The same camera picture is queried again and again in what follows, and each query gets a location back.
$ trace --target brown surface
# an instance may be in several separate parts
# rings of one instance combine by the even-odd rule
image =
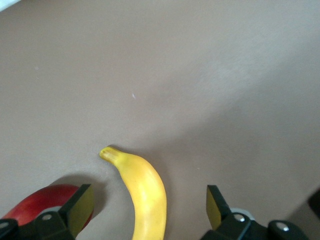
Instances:
[[[131,239],[130,196],[98,156],[112,144],[163,178],[168,240],[209,229],[207,184],[259,223],[291,218],[319,239],[303,207],[320,185],[319,7],[25,0],[0,12],[0,215],[51,183],[89,182],[97,208],[78,240]]]

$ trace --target banana tip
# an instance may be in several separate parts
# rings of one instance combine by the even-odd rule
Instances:
[[[99,156],[103,160],[114,164],[120,153],[121,152],[118,149],[115,149],[112,146],[107,146],[100,151]]]

